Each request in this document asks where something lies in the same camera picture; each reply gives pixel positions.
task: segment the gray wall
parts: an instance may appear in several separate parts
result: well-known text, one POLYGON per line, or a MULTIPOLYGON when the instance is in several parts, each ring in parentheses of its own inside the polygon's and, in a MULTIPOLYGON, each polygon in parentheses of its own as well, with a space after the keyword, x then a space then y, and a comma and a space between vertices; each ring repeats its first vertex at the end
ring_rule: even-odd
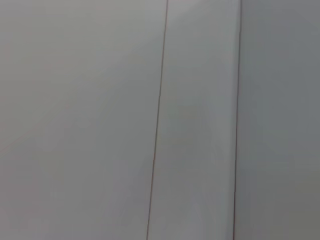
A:
POLYGON ((0 0, 0 239, 146 238, 165 0, 0 0))
POLYGON ((169 0, 149 240, 231 240, 238 0, 169 0))
POLYGON ((320 1, 243 0, 235 240, 320 236, 320 1))

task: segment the white wall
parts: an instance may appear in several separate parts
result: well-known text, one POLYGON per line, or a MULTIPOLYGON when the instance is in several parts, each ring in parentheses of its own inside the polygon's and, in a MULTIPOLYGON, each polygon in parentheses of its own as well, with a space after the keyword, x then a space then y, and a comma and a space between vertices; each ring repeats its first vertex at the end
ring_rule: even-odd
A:
POLYGON ((235 240, 320 235, 320 1, 243 0, 235 240))
POLYGON ((233 236, 238 0, 169 0, 149 240, 233 236))
POLYGON ((0 0, 0 239, 146 238, 165 0, 0 0))

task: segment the white surface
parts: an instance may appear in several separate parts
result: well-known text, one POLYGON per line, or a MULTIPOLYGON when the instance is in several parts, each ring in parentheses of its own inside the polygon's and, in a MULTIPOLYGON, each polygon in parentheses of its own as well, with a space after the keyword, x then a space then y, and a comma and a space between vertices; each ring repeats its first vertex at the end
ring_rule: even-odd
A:
POLYGON ((243 0, 235 240, 319 239, 319 12, 243 0))
POLYGON ((0 1, 0 239, 146 237, 165 0, 0 1))
POLYGON ((169 0, 149 240, 231 240, 239 1, 169 0))

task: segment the vertical line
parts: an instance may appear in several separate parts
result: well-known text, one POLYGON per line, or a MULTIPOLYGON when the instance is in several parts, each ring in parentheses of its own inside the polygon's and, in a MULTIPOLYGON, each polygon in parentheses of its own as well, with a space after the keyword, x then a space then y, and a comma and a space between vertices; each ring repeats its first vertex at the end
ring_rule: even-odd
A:
POLYGON ((158 106, 157 106, 158 109, 157 109, 157 115, 156 115, 155 141, 154 141, 154 153, 153 153, 153 163, 152 163, 152 177, 151 177, 151 190, 150 190, 150 200, 149 200, 149 213, 148 213, 148 222, 147 222, 147 227, 146 227, 146 240, 149 239, 152 193, 153 193, 153 188, 154 188, 154 175, 155 175, 157 138, 158 138, 158 126, 159 126, 159 112, 160 112, 160 99, 161 99, 160 97, 161 97, 163 74, 164 74, 165 43, 166 43, 166 33, 167 33, 167 21, 168 21, 168 5, 169 5, 169 0, 166 0, 166 3, 165 3, 164 31, 163 31, 163 45, 162 45, 160 89, 159 89, 159 98, 158 98, 158 106))
POLYGON ((239 40, 238 40, 238 69, 237 69, 237 92, 236 92, 236 117, 235 117, 235 163, 234 163, 234 194, 233 194, 233 235, 236 238, 236 192, 237 192, 237 160, 238 160, 238 115, 239 115, 239 85, 240 85, 240 54, 241 54, 241 35, 242 35, 242 15, 243 0, 239 0, 239 40))

